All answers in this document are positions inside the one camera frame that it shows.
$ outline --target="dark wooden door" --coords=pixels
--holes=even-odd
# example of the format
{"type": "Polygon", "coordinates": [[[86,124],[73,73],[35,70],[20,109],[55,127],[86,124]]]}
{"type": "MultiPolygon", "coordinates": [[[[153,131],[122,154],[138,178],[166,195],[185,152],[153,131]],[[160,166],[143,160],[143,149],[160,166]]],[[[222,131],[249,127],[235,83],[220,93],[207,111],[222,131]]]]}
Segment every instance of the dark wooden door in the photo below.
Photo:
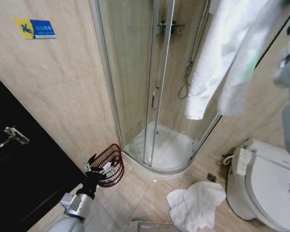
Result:
{"type": "Polygon", "coordinates": [[[0,143],[7,126],[30,141],[0,148],[0,227],[26,231],[85,176],[0,81],[0,143]]]}

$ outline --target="shower enclosure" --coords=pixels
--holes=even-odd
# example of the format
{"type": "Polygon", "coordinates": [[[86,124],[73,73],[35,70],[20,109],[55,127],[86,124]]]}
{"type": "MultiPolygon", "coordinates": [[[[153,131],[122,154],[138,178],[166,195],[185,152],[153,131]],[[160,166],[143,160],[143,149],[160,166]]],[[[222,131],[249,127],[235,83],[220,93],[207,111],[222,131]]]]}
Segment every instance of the shower enclosure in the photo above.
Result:
{"type": "Polygon", "coordinates": [[[123,151],[157,173],[189,166],[218,122],[185,117],[189,73],[211,21],[210,0],[91,0],[123,151]]]}

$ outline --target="white towel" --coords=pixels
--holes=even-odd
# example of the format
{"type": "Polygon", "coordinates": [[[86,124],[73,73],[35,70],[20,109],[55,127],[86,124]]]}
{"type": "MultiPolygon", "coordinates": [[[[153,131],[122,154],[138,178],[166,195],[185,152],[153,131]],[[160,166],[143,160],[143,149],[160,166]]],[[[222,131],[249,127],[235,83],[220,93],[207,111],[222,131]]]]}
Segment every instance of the white towel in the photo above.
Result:
{"type": "Polygon", "coordinates": [[[283,4],[282,0],[269,1],[248,30],[219,97],[218,114],[241,115],[244,113],[249,81],[265,50],[264,46],[270,30],[283,10],[283,4]]]}
{"type": "Polygon", "coordinates": [[[196,232],[205,226],[214,227],[216,207],[224,201],[226,193],[220,184],[201,181],[187,190],[175,189],[166,198],[174,224],[196,232]]]}
{"type": "Polygon", "coordinates": [[[220,1],[193,74],[185,111],[188,119],[203,118],[246,33],[268,1],[220,1]]]}

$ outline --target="white cable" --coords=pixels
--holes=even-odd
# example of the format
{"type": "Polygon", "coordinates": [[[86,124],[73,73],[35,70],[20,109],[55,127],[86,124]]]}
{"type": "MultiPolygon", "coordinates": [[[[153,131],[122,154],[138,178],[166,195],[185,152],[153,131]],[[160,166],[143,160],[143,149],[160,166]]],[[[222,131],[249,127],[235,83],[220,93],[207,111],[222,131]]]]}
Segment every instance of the white cable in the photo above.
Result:
{"type": "Polygon", "coordinates": [[[234,156],[228,156],[227,158],[225,158],[224,160],[223,160],[223,164],[224,165],[229,165],[230,164],[230,161],[231,161],[231,159],[233,158],[234,156]]]}

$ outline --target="floor drain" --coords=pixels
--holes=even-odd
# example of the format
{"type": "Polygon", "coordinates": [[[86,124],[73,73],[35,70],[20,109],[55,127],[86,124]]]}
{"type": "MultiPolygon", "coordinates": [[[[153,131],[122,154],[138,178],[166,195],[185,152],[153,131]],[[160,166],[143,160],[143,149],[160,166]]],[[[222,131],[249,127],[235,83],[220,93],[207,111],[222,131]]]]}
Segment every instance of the floor drain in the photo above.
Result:
{"type": "Polygon", "coordinates": [[[213,174],[207,173],[207,178],[209,181],[216,183],[216,177],[213,174]]]}

